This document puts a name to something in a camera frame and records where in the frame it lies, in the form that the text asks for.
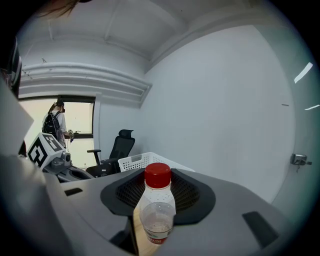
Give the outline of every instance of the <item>chair headrest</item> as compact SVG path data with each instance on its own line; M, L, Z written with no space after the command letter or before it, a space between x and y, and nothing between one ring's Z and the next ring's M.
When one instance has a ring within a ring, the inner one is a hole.
M119 131L119 136L122 138L131 138L131 133L133 131L134 130L121 130L121 131Z

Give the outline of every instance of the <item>white plastic basket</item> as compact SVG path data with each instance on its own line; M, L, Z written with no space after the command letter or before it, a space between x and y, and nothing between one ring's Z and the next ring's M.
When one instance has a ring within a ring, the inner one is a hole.
M165 163L170 168L182 169L194 172L194 170L185 167L179 163L166 159L158 154L148 152L143 154L137 154L134 156L129 156L118 160L121 172L129 171L132 169L145 168L147 165L152 163Z

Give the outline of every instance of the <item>water bottle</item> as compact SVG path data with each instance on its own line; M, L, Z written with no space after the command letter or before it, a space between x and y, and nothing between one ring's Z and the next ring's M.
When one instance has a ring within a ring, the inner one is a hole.
M175 209L165 202L148 204L140 213L140 221L148 240L162 245L172 231Z
M155 202L171 205L176 213L176 203L171 193L171 169L162 162L149 164L144 170L145 190L139 201L140 213L143 209Z

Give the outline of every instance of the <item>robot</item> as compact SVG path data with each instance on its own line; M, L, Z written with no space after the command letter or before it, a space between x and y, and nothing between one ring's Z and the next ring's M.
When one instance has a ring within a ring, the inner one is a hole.
M0 195L8 195L2 198L7 213L42 254L139 254L133 212L145 189L143 168L94 178L73 167L70 154L46 133L28 156L33 162L0 157L10 168ZM287 219L241 185L172 169L171 191L173 231L156 256L270 255L290 237Z

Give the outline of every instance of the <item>black office chair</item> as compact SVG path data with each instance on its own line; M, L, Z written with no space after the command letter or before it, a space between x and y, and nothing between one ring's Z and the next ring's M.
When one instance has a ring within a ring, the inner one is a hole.
M131 137L133 130L121 130L119 136L114 140L113 148L109 159L99 161L98 152L100 149L87 150L88 153L93 153L96 161L96 166L91 166L86 171L94 177L102 177L120 172L118 160L126 158L135 144L135 138Z

